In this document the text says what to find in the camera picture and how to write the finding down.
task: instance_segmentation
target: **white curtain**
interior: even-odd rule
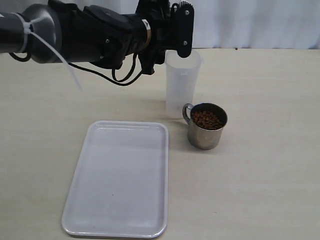
[[[0,12],[47,0],[0,0]],[[134,13],[138,0],[64,0]],[[194,48],[320,49],[320,0],[189,0]]]

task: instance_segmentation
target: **plastic cup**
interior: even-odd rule
[[[166,52],[166,102],[165,111],[168,117],[182,119],[183,106],[192,103],[201,55],[192,50],[190,56],[182,58],[175,50]]]

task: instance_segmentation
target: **plastic tray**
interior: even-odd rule
[[[155,238],[168,218],[168,129],[98,121],[87,132],[62,214],[72,236]]]

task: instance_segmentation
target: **metal mug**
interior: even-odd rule
[[[187,109],[190,110],[190,116],[192,116],[192,114],[196,112],[212,112],[222,122],[222,127],[216,130],[207,130],[199,127],[190,117],[188,117]],[[193,146],[203,150],[210,150],[218,145],[222,131],[228,121],[228,116],[225,110],[213,103],[205,102],[194,106],[190,103],[187,103],[183,106],[182,115],[184,120],[188,124],[188,140]]]

